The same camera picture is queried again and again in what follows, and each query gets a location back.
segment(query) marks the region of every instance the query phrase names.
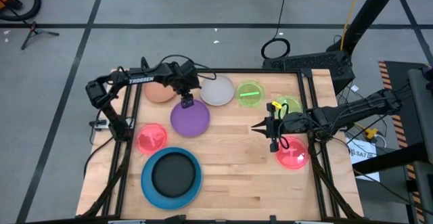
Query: purple bowl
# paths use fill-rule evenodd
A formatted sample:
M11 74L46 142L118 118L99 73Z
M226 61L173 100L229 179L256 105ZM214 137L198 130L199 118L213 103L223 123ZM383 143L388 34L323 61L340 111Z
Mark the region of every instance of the purple bowl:
M178 103L170 115L171 126L175 131L184 137L195 137L209 127L210 112L207 106L195 99L194 105L182 108Z

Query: lime green bowl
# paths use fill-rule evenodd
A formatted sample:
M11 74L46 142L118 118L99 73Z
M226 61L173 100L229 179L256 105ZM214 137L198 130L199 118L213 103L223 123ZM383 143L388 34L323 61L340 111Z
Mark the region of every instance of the lime green bowl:
M264 97L263 87L256 81L244 81L236 89L236 98L243 106L257 106Z
M282 95L279 96L276 100L276 102L278 102L279 104L284 104L286 103L287 105L289 105L289 113L292 112L302 112L302 105L298 102L297 99L295 99L292 96L289 95ZM284 117L284 114L286 113L287 110L287 106L283 106L281 110L281 118ZM279 109L277 109L277 111L275 112L275 118L278 118L278 111L280 111Z

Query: white label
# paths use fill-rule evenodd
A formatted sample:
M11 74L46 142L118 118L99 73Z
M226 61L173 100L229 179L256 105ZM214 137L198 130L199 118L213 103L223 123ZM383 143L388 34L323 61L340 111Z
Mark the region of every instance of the white label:
M350 89L352 89L353 92L357 92L359 90L356 85L353 85Z
M350 148L350 161L352 164L376 157L376 147L368 142L354 139L347 146ZM379 173L370 173L367 176L380 182ZM371 181L371 179L364 176L358 176L357 179Z
M150 81L153 81L153 80L154 80L154 78L152 76L151 77L146 77L146 78L140 78L140 79L130 79L129 80L129 84L133 85L133 84L136 84L136 83L150 82Z

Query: cable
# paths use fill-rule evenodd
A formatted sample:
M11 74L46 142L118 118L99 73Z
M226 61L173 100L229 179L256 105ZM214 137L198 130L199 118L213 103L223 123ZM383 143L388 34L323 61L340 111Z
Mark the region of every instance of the cable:
M381 138L383 140L383 142L384 142L384 147L383 148L386 148L386 139L385 139L385 137L382 136L382 135L380 135L380 134L376 134L375 136L377 136L377 137L379 137L379 138Z
M281 109L278 110L278 119L280 119L280 120L282 119L282 118L281 118L281 111L283 110L283 107L284 107L284 106L287 106L287 110L286 110L286 112L284 112L284 116L287 115L287 114L289 114L289 104L287 104L287 103L283 103L283 104L281 105Z
M340 44L340 51L343 50L343 44L344 44L344 37L346 36L346 29L347 29L347 25L350 22L350 17L352 16L352 12L353 12L353 8L355 7L355 3L357 2L357 0L353 0L352 1L352 5L350 7L349 13L347 15L347 19L346 19L346 23L344 24L344 28L343 28L343 35L341 38L341 44Z
M366 177L366 178L368 178L368 179L370 179L370 180L372 180L372 181L374 181L374 182L376 182L376 183L379 183L379 184L380 184L384 189L386 189L388 192L390 192L393 196L396 196L397 198L401 199L402 201L406 202L407 204L410 204L410 205L412 205L413 207L416 207L416 208L418 208L418 209L424 211L425 213L428 213L428 214L430 214L430 215L433 215L433 211L426 210L426 209L422 208L421 205L419 205L419 204L417 204L417 203L414 203L414 202L412 202L412 201L406 200L404 197L398 195L396 192L392 191L389 187L386 187L383 183L377 181L376 179L373 179L373 178L367 176L366 174L360 173L359 171L357 171L357 170L355 170L355 169L353 169L353 171L354 171L356 174L360 175L360 176L364 176L364 177Z
M344 146L346 146L347 149L350 150L349 145L347 145L346 142L342 141L341 139L337 139L336 137L332 137L332 139L336 139L336 140L338 140L339 142L342 142L342 143L344 144Z
M352 87L352 85L353 85L353 81L350 82L350 85L345 86L345 88L344 88L343 91L341 92L341 96L340 96L340 98L338 98L338 101L337 101L337 104L338 104L338 105L340 105L340 100L341 100L341 98L344 98L344 100L346 101L346 103L348 103L348 97L349 97L350 88ZM347 91L347 95L346 95L346 97L344 97L343 95L344 95L344 91L346 90L346 88L348 88L348 91Z
M277 35L278 35L279 25L281 24L281 16L283 15L283 9L284 9L284 3L285 3L285 2L286 2L286 0L283 0L283 3L281 4L281 9L280 9L280 11L279 11L279 17L278 17L277 31L275 32L275 35L273 36L273 38L272 38L270 41L266 42L266 43L262 46L262 49L261 49L261 51L260 51L260 52L261 52L261 55L262 55L262 58L264 58L264 59L270 59L269 57L267 57L267 56L265 55L265 49L266 49L266 47L267 47L268 45L270 45L270 44L276 42L276 41L281 41L281 42L283 42L284 44L286 44L286 52L284 52L283 55L281 55L281 56L279 56L279 57L276 57L276 58L284 58L284 57L288 56L289 53L290 53L290 42L289 42L287 39L284 39L284 38L276 38Z
M93 138L93 132L95 131L95 126L96 126L96 124L97 124L97 121L98 121L98 119L99 119L99 115L101 114L101 112L102 112L102 109L101 110L99 110L98 112L97 112L97 114L96 114L96 118L95 118L95 120L94 120L94 123L93 123L93 125L91 125L91 130L90 130L90 137L89 137L89 143L91 144L91 145L93 145L93 141L92 141L92 138Z
M410 86L411 84L410 84L409 82L406 82L402 87L400 87L400 88L394 90L394 93L399 92L400 90L404 89L404 88L405 88L406 86L408 86L408 85Z
M280 22L281 22L281 16L283 15L283 9L284 9L284 3L285 2L286 2L286 0L283 0L283 3L281 4L281 9L279 11L277 31L275 32L275 35L273 36L273 38L275 38L278 35L279 25L280 25Z
M383 119L384 117L385 117L386 115L383 115L383 116L381 116L381 117L379 117L379 119L377 119L377 120L375 120L373 123L371 123L369 126L367 126L367 129L369 128L369 127L371 127L371 126L373 126L375 123L377 123L378 121L380 121L381 119ZM349 140L349 142L347 142L347 143L350 143L355 137L358 137L360 134L362 134L364 132L364 130L362 130L361 132L359 132L358 134L356 134L351 140Z
M352 135L352 137L354 137L354 136L355 136L355 134L354 134L354 133L352 133L352 132L350 132L349 130L347 130L347 131L346 131L345 133L348 133L348 134Z
M334 44L337 43L336 42L336 37L339 37L340 39L342 38L341 35L334 35Z
M86 160L86 164L84 165L84 177L86 177L86 171L87 171L87 165L90 162L90 159L92 159L92 157L96 154L96 152L100 151L105 145L107 145L111 140L113 139L113 136L111 136L111 138L109 138L105 143L101 144L101 146L99 146L94 152L92 152L92 154L90 154L90 156L88 157L88 159Z
M360 93L353 91L352 89L349 88L349 92L352 91L355 95L358 95L360 98L365 99L365 97L363 97ZM384 119L381 119L381 121L384 123L385 126L385 132L384 132L384 137L386 137L386 134L388 132L388 125L386 124ZM363 125L360 125L359 123L355 123L356 125L362 127L363 129L365 129L365 127Z
M179 55L179 54L172 54L172 55L167 55L165 57L163 57L160 62L158 62L153 68L151 68L150 70L148 70L147 72L153 72L156 69L158 69L160 67L160 65L167 59L169 58L185 58L186 60L191 60L191 58L187 57L186 55Z
M281 126L283 126L283 125L284 125L284 122L281 122L281 123L278 125L277 138L278 138L279 144L282 146L283 149L286 150L286 149L289 148L289 142L287 141L287 139L286 139L285 137L282 137L282 136L281 136Z
M212 71L208 66L205 66L205 65L202 65L202 64L198 64L197 62L193 62L193 60L191 60L191 59L190 59L190 61L191 61L194 65L196 65L196 66L200 66L200 67L202 67L202 68L209 69L209 70L214 74L214 77L213 77L213 78L210 78L210 77L207 77L207 76L203 76L203 75L197 74L198 77L201 77L201 78L203 78L203 79L208 79L208 80L215 80L215 79L217 79L217 74L216 74L214 71Z
M369 104L369 103L372 103L372 102L378 102L378 101L381 101L381 100L386 100L386 98L377 98L377 99L373 99L373 100L371 100L371 101L368 101L368 100L365 99L365 103L368 103L368 104ZM341 117L345 112L349 111L349 109L358 108L358 107L361 107L361 106L364 106L364 105L365 105L365 104L359 104L359 105L357 105L357 106L353 106L353 107L350 107L350 108L347 108L347 109L344 109L343 111L341 111L341 112L337 115L336 119L333 121L333 123L332 123L331 128L330 128L329 131L330 131L330 132L334 131L334 127L335 127L337 121L340 119L340 117Z
M282 136L281 136L281 126L283 126L284 123L287 123L287 122L297 122L297 121L299 121L299 120L303 120L303 119L307 119L307 120L309 120L310 122L312 122L313 124L315 124L316 126L318 126L318 127L319 127L323 132L325 132L325 129L324 129L324 128L319 124L319 123L315 122L315 121L314 121L313 119L311 119L311 118L298 118L298 119L292 119L292 120L283 121L283 122L281 122L281 123L278 125L277 138L278 138L278 140L279 140L281 146L282 146L284 149L288 149L289 147L285 147L285 146L282 144L282 142L281 142L281 138L283 138L283 139L285 139L285 141L286 141L286 143L287 143L287 145L288 145L288 141L287 141L287 139L286 139L285 137L282 137Z

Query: blue plate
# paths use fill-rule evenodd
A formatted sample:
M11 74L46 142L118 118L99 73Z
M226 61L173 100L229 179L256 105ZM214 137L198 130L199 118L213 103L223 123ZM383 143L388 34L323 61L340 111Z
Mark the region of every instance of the blue plate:
M156 191L154 184L152 183L152 171L156 162L161 159L161 157L170 153L184 154L193 162L194 167L196 168L196 178L194 179L191 188L185 194L177 198L167 198L166 196L163 196ZM143 190L144 196L147 200L149 200L149 202L154 206L164 210L176 210L186 206L197 196L202 186L202 180L202 169L200 168L200 164L196 157L183 148L169 147L156 152L149 158L149 160L147 160L143 172L141 173L141 189Z

